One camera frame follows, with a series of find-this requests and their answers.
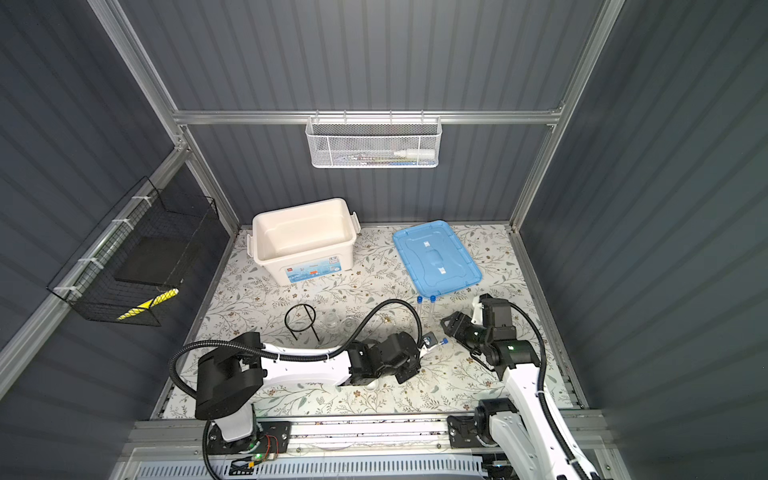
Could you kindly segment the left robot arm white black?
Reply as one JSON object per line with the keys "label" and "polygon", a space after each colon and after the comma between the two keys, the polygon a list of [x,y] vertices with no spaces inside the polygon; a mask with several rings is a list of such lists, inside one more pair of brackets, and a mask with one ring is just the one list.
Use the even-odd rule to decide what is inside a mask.
{"label": "left robot arm white black", "polygon": [[[416,334],[401,331],[383,341],[358,336],[382,309],[402,306],[414,318]],[[376,305],[341,345],[294,349],[264,343],[255,331],[232,340],[201,340],[184,345],[169,360],[173,385],[195,400],[195,418],[218,428],[225,444],[257,439],[251,398],[263,387],[317,383],[367,386],[382,377],[403,384],[421,370],[421,358],[435,346],[419,311],[409,302],[388,299]]]}

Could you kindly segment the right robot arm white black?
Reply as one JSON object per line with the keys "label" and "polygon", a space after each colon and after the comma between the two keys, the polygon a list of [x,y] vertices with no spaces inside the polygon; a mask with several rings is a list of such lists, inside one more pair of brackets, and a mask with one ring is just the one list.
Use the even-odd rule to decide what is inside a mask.
{"label": "right robot arm white black", "polygon": [[548,393],[546,347],[530,315],[489,294],[472,308],[472,315],[456,311],[440,325],[506,391],[478,402],[471,429],[477,441],[499,447],[516,479],[600,479]]}

